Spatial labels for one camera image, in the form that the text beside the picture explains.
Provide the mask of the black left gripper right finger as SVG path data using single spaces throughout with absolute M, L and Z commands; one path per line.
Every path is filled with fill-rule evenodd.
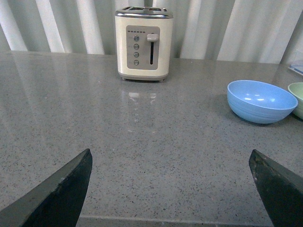
M 303 225 L 303 178 L 254 149 L 249 167 L 275 227 Z

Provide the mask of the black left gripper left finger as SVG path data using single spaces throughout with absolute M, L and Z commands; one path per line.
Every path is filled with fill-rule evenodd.
M 92 154 L 84 150 L 0 212 L 2 227 L 74 227 L 89 185 Z

